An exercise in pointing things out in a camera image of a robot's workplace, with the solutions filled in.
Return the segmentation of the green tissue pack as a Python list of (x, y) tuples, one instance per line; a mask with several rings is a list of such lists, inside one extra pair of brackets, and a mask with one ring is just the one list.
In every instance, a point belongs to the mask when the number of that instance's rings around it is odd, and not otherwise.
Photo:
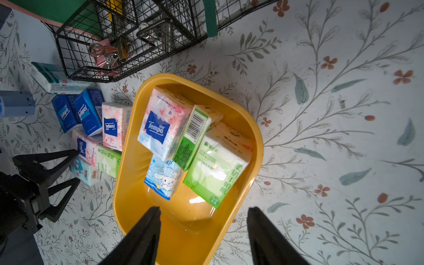
[(96, 164), (98, 170), (113, 178), (118, 177), (122, 152), (103, 145), (96, 147)]
[(252, 141), (222, 121), (203, 137), (183, 183), (219, 209), (252, 158)]
[(187, 171), (198, 151), (206, 132), (223, 119), (224, 115), (207, 105), (195, 105), (185, 126), (173, 161)]

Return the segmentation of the blue white cartoon tissue pack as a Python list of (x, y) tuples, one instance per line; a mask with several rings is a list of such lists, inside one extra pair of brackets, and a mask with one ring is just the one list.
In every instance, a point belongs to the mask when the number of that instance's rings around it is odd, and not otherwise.
[(172, 160), (162, 161), (153, 155), (144, 183), (162, 198), (170, 201), (180, 183), (183, 170)]

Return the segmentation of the pink Tempo pack front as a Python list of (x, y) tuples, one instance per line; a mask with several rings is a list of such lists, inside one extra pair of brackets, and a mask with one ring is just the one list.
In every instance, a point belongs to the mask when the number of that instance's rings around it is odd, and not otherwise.
[(138, 142), (166, 162), (173, 159), (194, 103), (179, 93), (155, 87), (140, 127)]

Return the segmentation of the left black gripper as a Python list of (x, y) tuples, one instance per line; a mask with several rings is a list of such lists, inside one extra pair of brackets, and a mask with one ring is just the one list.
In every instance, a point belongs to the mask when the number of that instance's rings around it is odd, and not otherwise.
[(78, 154), (77, 150), (69, 149), (18, 155), (12, 159), (20, 174), (1, 173), (1, 244), (20, 228), (35, 234), (43, 227), (39, 219), (47, 218), (54, 223), (59, 220), (81, 180), (73, 178), (48, 188), (49, 197), (66, 188), (68, 190), (58, 205), (50, 204), (41, 213), (43, 199), (40, 185), (52, 185), (75, 161)]

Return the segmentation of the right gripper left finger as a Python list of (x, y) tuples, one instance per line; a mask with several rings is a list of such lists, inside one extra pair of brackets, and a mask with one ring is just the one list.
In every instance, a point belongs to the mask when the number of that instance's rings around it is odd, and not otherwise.
[(154, 265), (161, 232), (160, 216), (160, 208), (151, 207), (100, 264)]

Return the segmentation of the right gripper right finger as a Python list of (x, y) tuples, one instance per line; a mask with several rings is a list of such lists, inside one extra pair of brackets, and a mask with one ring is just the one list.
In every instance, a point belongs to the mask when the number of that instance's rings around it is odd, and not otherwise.
[(249, 208), (247, 231), (254, 265), (307, 265), (263, 211)]

